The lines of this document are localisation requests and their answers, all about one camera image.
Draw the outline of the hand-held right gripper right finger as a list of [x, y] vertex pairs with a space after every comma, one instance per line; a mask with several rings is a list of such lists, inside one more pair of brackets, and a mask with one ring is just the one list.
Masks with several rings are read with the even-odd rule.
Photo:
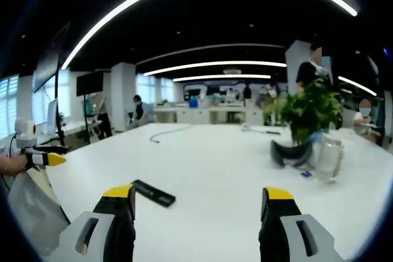
[[262, 192], [261, 261], [343, 261], [333, 236], [310, 214], [302, 214], [285, 190]]

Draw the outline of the person's left hand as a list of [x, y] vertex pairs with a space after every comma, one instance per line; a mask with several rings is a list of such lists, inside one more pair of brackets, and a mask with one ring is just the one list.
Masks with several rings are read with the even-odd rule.
[[6, 155], [0, 156], [0, 173], [1, 175], [15, 176], [23, 172], [28, 163], [26, 155], [17, 155], [9, 157]]

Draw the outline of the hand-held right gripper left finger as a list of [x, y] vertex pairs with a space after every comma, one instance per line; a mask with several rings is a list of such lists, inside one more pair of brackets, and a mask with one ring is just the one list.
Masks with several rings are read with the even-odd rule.
[[93, 211], [83, 212], [60, 234], [49, 261], [132, 261], [135, 194], [132, 184], [105, 192]]

